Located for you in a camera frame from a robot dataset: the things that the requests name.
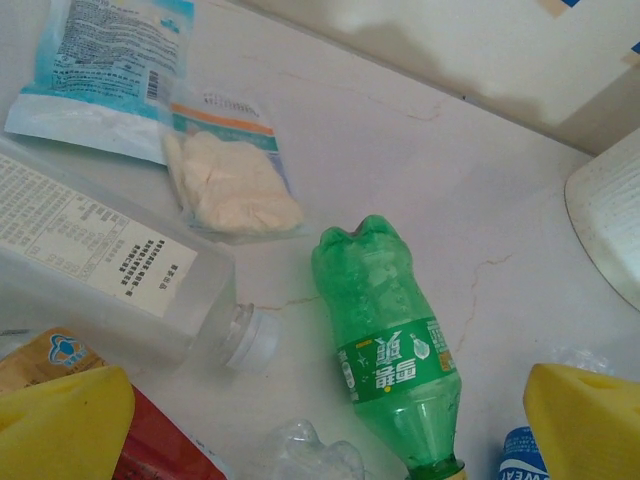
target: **white surface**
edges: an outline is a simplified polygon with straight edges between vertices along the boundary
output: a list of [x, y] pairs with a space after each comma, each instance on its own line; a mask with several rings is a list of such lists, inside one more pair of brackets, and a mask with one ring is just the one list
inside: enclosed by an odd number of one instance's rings
[[593, 262], [640, 310], [640, 129], [571, 175], [565, 198]]
[[640, 127], [637, 0], [238, 1], [587, 151]]
[[[0, 7], [0, 45], [11, 61], [0, 69], [3, 111], [28, 80], [45, 9], [39, 0]], [[269, 106], [315, 233], [231, 249], [240, 301], [282, 316], [281, 347], [260, 376], [211, 371], [199, 351], [171, 378], [138, 375], [169, 416], [237, 470], [267, 431], [307, 417], [323, 441], [359, 448], [378, 480], [403, 479], [400, 462], [352, 412], [309, 264], [324, 228], [355, 228], [374, 212], [413, 251], [460, 369], [456, 453], [470, 478], [494, 477], [505, 434], [525, 421], [528, 371], [555, 347], [591, 348], [637, 377], [640, 314], [591, 264], [564, 205], [564, 182], [586, 155], [238, 7], [198, 9], [192, 80]], [[177, 215], [159, 166], [22, 143]]]

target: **white container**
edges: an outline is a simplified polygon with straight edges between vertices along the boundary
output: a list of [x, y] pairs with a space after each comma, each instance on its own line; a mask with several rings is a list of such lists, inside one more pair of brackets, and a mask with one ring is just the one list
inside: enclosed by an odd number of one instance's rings
[[571, 175], [565, 198], [593, 263], [640, 310], [640, 129]]
[[275, 351], [278, 320], [237, 305], [223, 250], [0, 138], [0, 328], [179, 363], [207, 323], [212, 366], [259, 371]]

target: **crumpled plastic bottle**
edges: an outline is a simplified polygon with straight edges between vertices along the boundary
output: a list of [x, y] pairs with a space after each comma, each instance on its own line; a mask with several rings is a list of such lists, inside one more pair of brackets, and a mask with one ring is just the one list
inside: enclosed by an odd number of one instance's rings
[[373, 480], [353, 445], [325, 446], [308, 420], [291, 420], [271, 432], [260, 456], [264, 480]]

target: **white plastic object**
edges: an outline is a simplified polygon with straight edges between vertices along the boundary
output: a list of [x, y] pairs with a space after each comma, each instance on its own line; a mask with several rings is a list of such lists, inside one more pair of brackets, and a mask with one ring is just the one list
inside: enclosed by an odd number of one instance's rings
[[210, 324], [212, 366], [264, 367], [277, 320], [244, 321], [232, 257], [183, 228], [0, 138], [0, 325], [68, 327], [110, 362], [160, 366]]
[[346, 441], [325, 446], [308, 420], [274, 430], [260, 454], [262, 480], [364, 480], [362, 457]]
[[593, 263], [640, 310], [640, 129], [571, 175], [565, 198]]

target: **sprite bottle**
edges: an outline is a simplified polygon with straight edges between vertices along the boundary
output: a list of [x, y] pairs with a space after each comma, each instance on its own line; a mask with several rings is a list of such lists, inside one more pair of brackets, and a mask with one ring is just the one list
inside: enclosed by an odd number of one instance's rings
[[330, 228], [312, 256], [356, 414], [411, 480], [463, 480], [453, 453], [461, 381], [413, 275], [411, 253], [381, 216]]

